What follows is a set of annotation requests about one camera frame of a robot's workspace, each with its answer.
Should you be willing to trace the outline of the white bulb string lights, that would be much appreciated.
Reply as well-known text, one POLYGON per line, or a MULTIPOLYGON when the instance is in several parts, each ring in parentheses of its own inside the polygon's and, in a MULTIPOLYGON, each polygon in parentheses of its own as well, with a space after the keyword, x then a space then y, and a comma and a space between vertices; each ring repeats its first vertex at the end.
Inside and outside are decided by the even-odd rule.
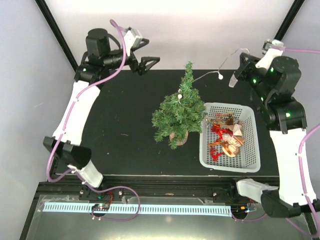
POLYGON ((212 70, 212 71, 208 71, 206 72, 205 74, 197 77, 196 79, 194 79, 192 82, 194 83, 195 81, 203 78, 204 76, 208 75, 208 74, 217 74, 217 77, 219 80, 223 80, 224 79, 224 76, 220 73, 220 70, 221 68, 223 67, 223 65, 228 61, 228 59, 233 56, 234 54, 236 54, 237 52, 247 52, 247 53, 250 53, 250 50, 248 48, 238 48, 236 49, 234 52, 232 52, 231 54, 229 54, 224 60, 223 62, 221 63, 221 65, 219 66, 219 68, 217 70, 212 70))

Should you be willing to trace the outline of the small green christmas tree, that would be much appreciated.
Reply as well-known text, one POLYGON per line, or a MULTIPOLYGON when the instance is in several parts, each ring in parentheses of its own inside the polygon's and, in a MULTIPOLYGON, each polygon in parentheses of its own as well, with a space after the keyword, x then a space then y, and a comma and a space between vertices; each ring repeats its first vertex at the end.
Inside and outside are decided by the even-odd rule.
POLYGON ((159 143, 168 138, 174 150, 184 145, 189 133, 201 133, 202 121, 206 117, 205 102, 194 84, 193 63, 185 65, 177 92, 164 97, 159 109, 152 114, 152 126, 156 129, 154 140, 159 143))

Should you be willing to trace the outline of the white perforated plastic basket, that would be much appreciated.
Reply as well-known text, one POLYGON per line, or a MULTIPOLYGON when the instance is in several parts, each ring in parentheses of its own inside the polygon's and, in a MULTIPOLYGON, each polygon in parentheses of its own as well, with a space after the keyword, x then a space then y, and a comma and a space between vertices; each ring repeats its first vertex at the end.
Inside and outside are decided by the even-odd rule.
POLYGON ((256 173, 261 168, 260 150, 257 134, 257 126, 254 111, 252 108, 239 104, 207 102, 204 104, 207 113, 201 122, 202 133, 199 137, 199 161, 210 169, 239 172, 256 173), (228 133, 222 137, 211 131, 213 124, 207 123, 207 118, 215 118, 216 114, 233 112, 234 116, 241 121, 241 124, 220 125, 223 129, 228 129, 228 133), (242 145, 240 154, 229 157, 221 155, 217 162, 213 162, 210 155, 210 146, 218 152, 223 152, 222 143, 228 142, 234 145, 242 145))

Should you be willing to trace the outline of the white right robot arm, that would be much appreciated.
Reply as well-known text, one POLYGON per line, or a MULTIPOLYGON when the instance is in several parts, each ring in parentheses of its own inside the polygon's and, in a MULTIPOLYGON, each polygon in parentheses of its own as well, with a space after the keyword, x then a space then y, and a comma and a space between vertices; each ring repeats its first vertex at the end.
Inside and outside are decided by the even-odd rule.
POLYGON ((275 148, 279 187, 243 178, 228 187, 227 195, 234 202, 247 197, 261 203, 273 218, 316 214, 320 210, 304 147, 310 137, 306 113, 293 97, 301 71, 298 62, 284 56, 284 51, 284 44, 274 39, 264 43, 262 58, 241 53, 239 67, 229 81, 230 87, 238 81, 250 84, 250 99, 262 114, 275 148))

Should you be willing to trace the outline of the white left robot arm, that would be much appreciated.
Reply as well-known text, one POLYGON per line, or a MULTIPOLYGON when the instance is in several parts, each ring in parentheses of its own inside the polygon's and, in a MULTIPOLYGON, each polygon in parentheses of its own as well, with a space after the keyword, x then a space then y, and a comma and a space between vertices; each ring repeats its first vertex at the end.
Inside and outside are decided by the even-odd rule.
POLYGON ((50 174, 54 160, 64 162, 68 173, 79 176, 83 184, 90 186, 89 193, 97 200, 108 192, 102 184, 103 175, 92 162, 92 151, 81 146, 82 135, 91 108, 101 93, 106 81, 120 73, 124 66, 132 72, 144 75, 160 61, 159 57, 142 57, 140 61, 134 52, 149 44, 149 40, 135 28, 122 28, 119 31, 121 42, 115 41, 117 49, 112 50, 112 35, 103 28, 94 28, 87 33, 86 51, 74 76, 72 93, 64 115, 51 137, 46 136, 43 145, 50 156, 46 167, 49 182, 57 182, 61 177, 50 174))

